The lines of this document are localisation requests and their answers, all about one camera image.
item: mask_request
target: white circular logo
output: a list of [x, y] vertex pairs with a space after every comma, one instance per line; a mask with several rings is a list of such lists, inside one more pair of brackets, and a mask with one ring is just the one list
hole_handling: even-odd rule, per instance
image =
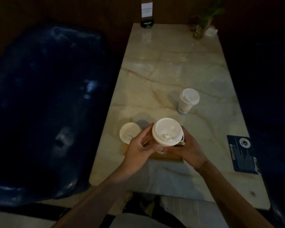
[[250, 141], [248, 141], [246, 138], [241, 138], [239, 140], [239, 143], [241, 144], [241, 146], [243, 146], [244, 148], [249, 148], [251, 146]]

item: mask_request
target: blue leather couch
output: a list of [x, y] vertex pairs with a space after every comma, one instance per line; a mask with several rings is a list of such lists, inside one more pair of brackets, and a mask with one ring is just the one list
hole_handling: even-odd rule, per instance
[[285, 35], [255, 39], [226, 59], [270, 199], [269, 215], [285, 227]]
[[121, 65], [98, 32], [34, 27], [0, 57], [0, 206], [88, 188]]

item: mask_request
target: floor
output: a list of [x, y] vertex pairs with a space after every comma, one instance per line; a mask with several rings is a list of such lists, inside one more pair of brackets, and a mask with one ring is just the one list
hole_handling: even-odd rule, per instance
[[[72, 207], [78, 203], [85, 193], [73, 195], [59, 200], [46, 200], [42, 203]], [[118, 215], [122, 212], [125, 203], [131, 198], [132, 193], [122, 195], [111, 207], [109, 214]], [[175, 197], [161, 197], [162, 206], [165, 210], [178, 218], [186, 227], [190, 228], [225, 228], [228, 227], [216, 203], [181, 199]], [[0, 212], [0, 228], [49, 228], [55, 222]]]

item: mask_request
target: white cup lid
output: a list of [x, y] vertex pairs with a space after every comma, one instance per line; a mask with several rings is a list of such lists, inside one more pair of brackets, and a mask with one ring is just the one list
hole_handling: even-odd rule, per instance
[[159, 119], [152, 128], [154, 139], [164, 146], [174, 146], [182, 140], [183, 129], [172, 118]]
[[136, 137], [141, 132], [141, 127], [134, 122], [124, 124], [120, 131], [120, 139], [127, 144], [130, 144], [132, 138]]
[[199, 102], [199, 94], [195, 89], [184, 89], [181, 96], [184, 101], [192, 105], [196, 105]]

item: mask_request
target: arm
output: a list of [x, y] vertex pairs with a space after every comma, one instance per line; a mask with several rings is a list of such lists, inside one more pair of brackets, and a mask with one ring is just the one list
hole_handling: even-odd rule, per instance
[[198, 142], [183, 127], [183, 147], [165, 147], [188, 162], [205, 180], [229, 227], [273, 227], [251, 206], [207, 159]]
[[144, 144], [153, 123], [133, 138], [122, 164], [99, 186], [89, 189], [87, 196], [62, 217], [53, 227], [99, 227], [116, 199], [125, 191], [126, 181], [148, 160], [161, 145]]

